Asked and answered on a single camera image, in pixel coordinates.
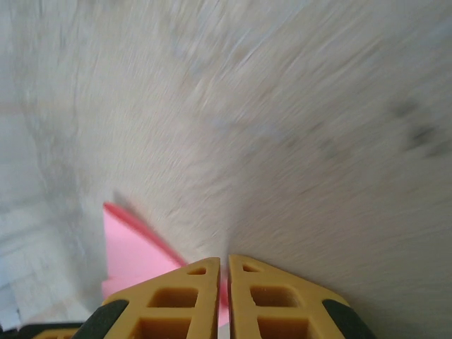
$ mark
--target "white wall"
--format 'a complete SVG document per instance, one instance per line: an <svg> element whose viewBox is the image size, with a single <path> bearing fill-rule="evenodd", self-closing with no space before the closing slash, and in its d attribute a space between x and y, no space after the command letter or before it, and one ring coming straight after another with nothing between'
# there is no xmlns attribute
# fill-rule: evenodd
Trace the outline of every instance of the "white wall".
<svg viewBox="0 0 452 339"><path fill-rule="evenodd" d="M343 294L380 338L450 337L451 13L11 1L15 77L44 183L65 192L53 208L76 212L61 231L74 260L102 255L100 204L126 199L190 260L248 254Z"/></svg>

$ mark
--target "dark spot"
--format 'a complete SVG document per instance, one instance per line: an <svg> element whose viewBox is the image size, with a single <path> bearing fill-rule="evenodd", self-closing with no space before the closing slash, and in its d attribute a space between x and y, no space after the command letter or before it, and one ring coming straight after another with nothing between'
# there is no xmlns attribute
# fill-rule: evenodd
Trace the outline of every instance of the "dark spot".
<svg viewBox="0 0 452 339"><path fill-rule="evenodd" d="M436 129L432 125L419 125L414 127L409 135L411 148L420 147L431 142L435 136Z"/></svg>
<svg viewBox="0 0 452 339"><path fill-rule="evenodd" d="M413 113L418 108L419 108L418 102L414 100L407 100L396 105L392 110L397 118L403 118Z"/></svg>
<svg viewBox="0 0 452 339"><path fill-rule="evenodd" d="M450 153L451 150L451 141L442 141L427 152L427 157L441 157Z"/></svg>

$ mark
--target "gray floor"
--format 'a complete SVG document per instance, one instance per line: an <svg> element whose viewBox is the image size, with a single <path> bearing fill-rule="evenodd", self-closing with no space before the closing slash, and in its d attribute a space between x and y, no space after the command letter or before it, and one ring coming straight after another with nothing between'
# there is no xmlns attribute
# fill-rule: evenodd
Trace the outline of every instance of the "gray floor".
<svg viewBox="0 0 452 339"><path fill-rule="evenodd" d="M86 285L76 278L86 264L73 257L83 252L70 233L76 208L44 183L13 80L7 5L0 1L0 323L81 320L101 302L105 273Z"/></svg>

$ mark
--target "triangular hole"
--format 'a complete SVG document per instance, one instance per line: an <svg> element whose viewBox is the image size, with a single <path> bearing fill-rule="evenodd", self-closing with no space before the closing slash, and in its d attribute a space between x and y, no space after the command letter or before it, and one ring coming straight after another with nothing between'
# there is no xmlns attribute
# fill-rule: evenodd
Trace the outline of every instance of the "triangular hole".
<svg viewBox="0 0 452 339"><path fill-rule="evenodd" d="M206 274L206 269L204 267L195 268L194 270L191 270L187 274L189 274L189 275L203 275L203 274Z"/></svg>
<svg viewBox="0 0 452 339"><path fill-rule="evenodd" d="M261 272L261 270L258 270L257 268L254 268L254 267L248 265L247 263L244 263L242 265L242 268L245 272Z"/></svg>

